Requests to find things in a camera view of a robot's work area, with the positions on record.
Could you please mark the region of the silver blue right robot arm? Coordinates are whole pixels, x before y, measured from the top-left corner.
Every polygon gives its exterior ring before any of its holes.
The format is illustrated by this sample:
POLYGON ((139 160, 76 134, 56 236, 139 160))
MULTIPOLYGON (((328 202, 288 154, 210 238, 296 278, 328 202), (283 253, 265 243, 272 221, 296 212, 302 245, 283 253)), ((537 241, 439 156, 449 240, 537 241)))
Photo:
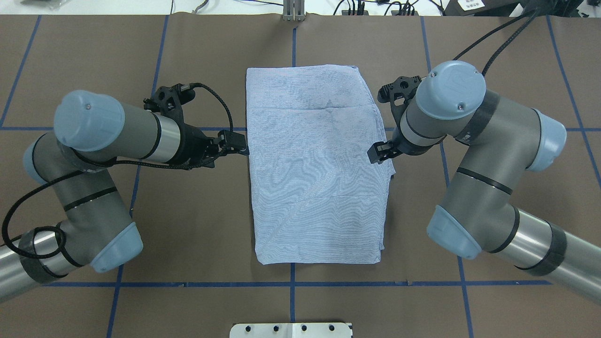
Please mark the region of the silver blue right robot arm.
POLYGON ((489 90, 463 61, 398 77, 377 99, 389 103, 395 129, 369 148, 371 163, 424 154, 446 137, 468 148, 427 226, 431 240, 464 259, 488 252, 600 303, 600 248, 509 203, 524 172, 543 171, 562 153, 562 123, 489 90))

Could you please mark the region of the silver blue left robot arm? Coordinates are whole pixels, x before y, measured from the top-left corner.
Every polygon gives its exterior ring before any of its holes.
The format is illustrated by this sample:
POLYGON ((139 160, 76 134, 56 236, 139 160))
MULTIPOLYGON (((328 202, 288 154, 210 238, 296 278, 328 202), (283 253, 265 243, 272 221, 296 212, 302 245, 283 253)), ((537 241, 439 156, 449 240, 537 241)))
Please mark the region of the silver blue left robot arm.
POLYGON ((24 152, 24 169, 39 187, 19 198, 2 221, 1 301, 56 282, 77 268, 112 271, 142 252, 137 224, 109 168, 213 168, 229 154, 248 155, 247 140, 234 130, 221 96, 206 84, 160 86, 142 108, 105 94, 69 92, 55 111, 52 131, 24 152), (227 114, 228 128, 215 137, 184 120, 183 105, 195 98, 197 88, 212 94, 227 114), (9 222, 18 207, 48 188, 66 219, 10 236, 9 222))

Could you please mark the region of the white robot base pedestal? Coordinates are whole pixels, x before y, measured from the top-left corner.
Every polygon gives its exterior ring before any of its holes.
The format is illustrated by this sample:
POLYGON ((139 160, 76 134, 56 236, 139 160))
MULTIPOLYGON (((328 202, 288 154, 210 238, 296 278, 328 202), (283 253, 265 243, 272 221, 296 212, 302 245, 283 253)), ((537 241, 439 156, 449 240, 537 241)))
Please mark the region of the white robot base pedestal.
POLYGON ((230 338, 353 338, 351 323, 238 323, 230 338))

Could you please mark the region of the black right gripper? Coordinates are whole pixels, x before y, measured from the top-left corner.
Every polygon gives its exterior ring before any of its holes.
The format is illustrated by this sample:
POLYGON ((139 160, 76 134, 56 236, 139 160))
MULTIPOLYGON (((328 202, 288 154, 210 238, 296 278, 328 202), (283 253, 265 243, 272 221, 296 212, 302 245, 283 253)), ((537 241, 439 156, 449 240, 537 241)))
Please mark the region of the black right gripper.
POLYGON ((393 83, 383 85, 378 91, 378 101, 380 103, 389 103, 393 119, 395 121, 395 130, 393 137, 387 142, 373 143, 367 150, 367 156, 370 163, 382 163, 400 154, 419 155, 423 154, 423 146, 419 146, 410 141, 401 132, 401 118, 408 108, 415 92, 422 79, 416 77, 399 77, 393 83))

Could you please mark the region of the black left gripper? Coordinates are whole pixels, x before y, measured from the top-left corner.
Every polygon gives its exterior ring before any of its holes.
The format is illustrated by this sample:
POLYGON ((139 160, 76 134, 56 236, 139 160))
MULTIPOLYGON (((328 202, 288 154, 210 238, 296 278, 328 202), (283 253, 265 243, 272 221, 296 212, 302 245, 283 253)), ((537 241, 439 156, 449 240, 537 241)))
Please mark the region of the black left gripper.
POLYGON ((144 109, 154 114, 157 122, 157 139, 144 156, 144 160, 165 163, 184 170, 214 168, 219 148, 221 157, 249 156, 245 135, 230 130, 217 133, 217 145, 199 128, 184 121, 183 105, 191 102, 196 88, 215 92, 202 83, 160 86, 149 99, 144 99, 144 109))

